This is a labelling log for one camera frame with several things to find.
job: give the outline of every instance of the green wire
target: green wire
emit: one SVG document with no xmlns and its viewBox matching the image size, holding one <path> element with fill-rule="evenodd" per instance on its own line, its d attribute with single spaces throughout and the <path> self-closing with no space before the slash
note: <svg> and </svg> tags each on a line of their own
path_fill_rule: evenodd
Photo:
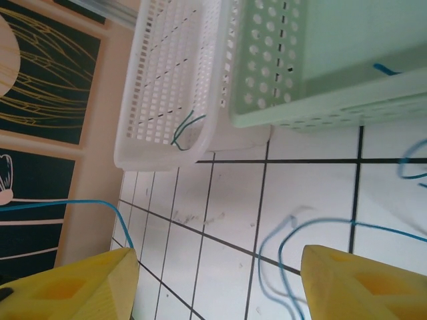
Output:
<svg viewBox="0 0 427 320">
<path fill-rule="evenodd" d="M 182 135 L 182 133 L 184 132 L 184 130 L 189 127 L 190 125 L 192 125 L 193 123 L 203 119 L 206 117 L 206 115 L 201 115 L 200 117 L 195 118 L 194 120 L 191 120 L 189 123 L 187 123 L 186 125 L 184 125 L 185 122 L 187 122 L 187 120 L 193 115 L 194 110 L 191 110 L 191 112 L 189 113 L 189 115 L 184 119 L 184 121 L 182 121 L 182 123 L 178 126 L 178 128 L 175 130 L 175 133 L 173 134 L 173 141 L 171 142 L 171 145 L 176 145 L 178 147 L 178 149 L 180 151 L 186 151 L 188 149 L 182 149 L 181 146 L 179 146 L 177 140 L 178 138 Z"/>
<path fill-rule="evenodd" d="M 189 115 L 184 119 L 184 121 L 181 122 L 180 125 L 178 125 L 178 128 L 176 128 L 175 133 L 173 134 L 173 138 L 175 138 L 176 133 L 181 129 L 181 127 L 187 122 L 187 120 L 189 118 L 191 118 L 191 116 L 193 115 L 194 110 L 191 110 L 191 112 L 189 113 Z"/>
</svg>

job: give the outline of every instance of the wall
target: wall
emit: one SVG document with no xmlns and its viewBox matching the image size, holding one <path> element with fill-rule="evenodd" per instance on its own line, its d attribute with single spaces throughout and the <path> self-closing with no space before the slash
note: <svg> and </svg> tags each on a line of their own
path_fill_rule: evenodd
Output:
<svg viewBox="0 0 427 320">
<path fill-rule="evenodd" d="M 0 132 L 0 141 L 16 149 L 31 148 L 41 153 L 76 159 L 71 196 L 74 199 L 100 199 L 117 204 L 123 172 L 114 166 L 113 148 L 133 33 L 109 21 L 105 26 L 98 25 L 49 0 L 14 2 L 99 37 L 101 48 L 79 146 L 5 131 Z M 55 265 L 107 251 L 114 218 L 107 207 L 69 205 Z"/>
</svg>

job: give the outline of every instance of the gold line pattern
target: gold line pattern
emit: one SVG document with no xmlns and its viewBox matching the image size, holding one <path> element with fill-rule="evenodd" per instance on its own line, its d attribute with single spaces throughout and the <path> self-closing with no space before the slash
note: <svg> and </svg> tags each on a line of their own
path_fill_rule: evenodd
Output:
<svg viewBox="0 0 427 320">
<path fill-rule="evenodd" d="M 22 61 L 43 68 L 49 72 L 52 78 L 52 81 L 46 80 L 46 78 L 38 79 L 34 74 L 30 75 L 20 71 L 11 91 L 28 97 L 29 101 L 22 101 L 22 99 L 15 99 L 7 95 L 0 97 L 0 103 L 9 107 L 9 112 L 7 109 L 6 112 L 0 112 L 0 119 L 30 127 L 81 128 L 82 124 L 76 125 L 75 122 L 72 122 L 73 125 L 64 125 L 60 120 L 80 119 L 83 123 L 86 108 L 82 107 L 82 103 L 86 103 L 86 101 L 64 98 L 60 92 L 89 93 L 87 88 L 91 85 L 93 74 L 85 70 L 79 61 L 86 60 L 94 63 L 96 57 L 93 57 L 66 35 L 32 17 L 2 7 L 0 7 L 0 15 L 4 18 L 12 18 L 11 21 L 25 24 L 23 27 L 16 23 L 8 23 L 16 38 L 24 41 L 26 45 L 36 48 L 37 54 L 26 52 L 24 49 L 16 52 L 16 50 L 1 45 L 0 49 L 12 53 L 15 51 L 17 55 L 21 56 Z M 63 62 L 55 61 L 52 58 L 53 54 L 60 54 Z M 0 64 L 0 73 L 11 75 L 12 72 L 13 70 L 7 65 Z M 7 85 L 3 81 L 0 81 L 0 84 Z"/>
</svg>

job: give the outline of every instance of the basket hole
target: basket hole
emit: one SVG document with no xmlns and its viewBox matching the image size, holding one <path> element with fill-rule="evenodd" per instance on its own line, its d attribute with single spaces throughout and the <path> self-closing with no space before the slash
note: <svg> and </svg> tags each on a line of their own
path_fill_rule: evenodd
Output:
<svg viewBox="0 0 427 320">
<path fill-rule="evenodd" d="M 289 50 L 289 58 L 291 58 L 292 60 L 295 60 L 296 53 L 294 50 Z"/>
<path fill-rule="evenodd" d="M 284 95 L 284 99 L 286 103 L 291 102 L 291 95 L 289 93 L 285 93 Z"/>
<path fill-rule="evenodd" d="M 286 84 L 286 87 L 288 88 L 292 88 L 294 86 L 294 82 L 290 78 L 286 79 L 285 84 Z"/>
<path fill-rule="evenodd" d="M 263 53 L 263 57 L 265 61 L 271 61 L 272 60 L 272 54 L 268 51 Z"/>
<path fill-rule="evenodd" d="M 254 85 L 255 85 L 254 78 L 252 78 L 252 77 L 246 78 L 246 85 L 248 85 L 249 88 L 254 87 Z"/>
<path fill-rule="evenodd" d="M 249 47 L 249 52 L 253 55 L 256 55 L 259 52 L 259 49 L 256 45 L 251 45 Z"/>
<path fill-rule="evenodd" d="M 263 83 L 260 84 L 260 91 L 262 93 L 266 93 L 268 91 L 268 85 L 267 85 L 267 83 L 263 82 Z"/>
<path fill-rule="evenodd" d="M 273 89 L 273 97 L 275 98 L 280 97 L 280 90 L 278 88 Z"/>
<path fill-rule="evenodd" d="M 255 0 L 255 6 L 258 9 L 263 9 L 264 8 L 264 4 L 263 4 L 262 0 Z"/>
<path fill-rule="evenodd" d="M 262 68 L 261 73 L 264 77 L 268 77 L 270 75 L 270 70 L 267 67 Z"/>
<path fill-rule="evenodd" d="M 260 15 L 258 15 L 258 14 L 255 14 L 255 15 L 254 15 L 254 22 L 255 22 L 257 25 L 260 25 L 260 24 L 261 24 L 261 22 L 262 22 L 262 18 L 261 18 L 261 16 L 260 16 Z"/>
<path fill-rule="evenodd" d="M 276 9 L 274 9 L 273 7 L 268 8 L 268 14 L 272 17 L 276 16 Z"/>
<path fill-rule="evenodd" d="M 271 31 L 271 32 L 274 31 L 274 23 L 272 21 L 267 22 L 267 29 L 268 31 Z"/>
<path fill-rule="evenodd" d="M 271 37 L 266 37 L 266 45 L 269 47 L 273 45 L 273 39 Z"/>
<path fill-rule="evenodd" d="M 245 94 L 245 102 L 247 104 L 250 104 L 250 103 L 252 103 L 252 100 L 253 100 L 252 95 L 250 93 L 246 93 Z"/>
<path fill-rule="evenodd" d="M 260 107 L 260 109 L 265 109 L 266 101 L 264 99 L 258 99 L 258 107 Z"/>
<path fill-rule="evenodd" d="M 256 29 L 252 30 L 252 37 L 255 40 L 258 40 L 260 38 L 260 32 L 258 30 L 256 30 Z"/>
<path fill-rule="evenodd" d="M 249 68 L 250 71 L 255 71 L 255 69 L 256 69 L 256 63 L 255 63 L 255 61 L 250 61 L 248 63 L 248 68 Z"/>
</svg>

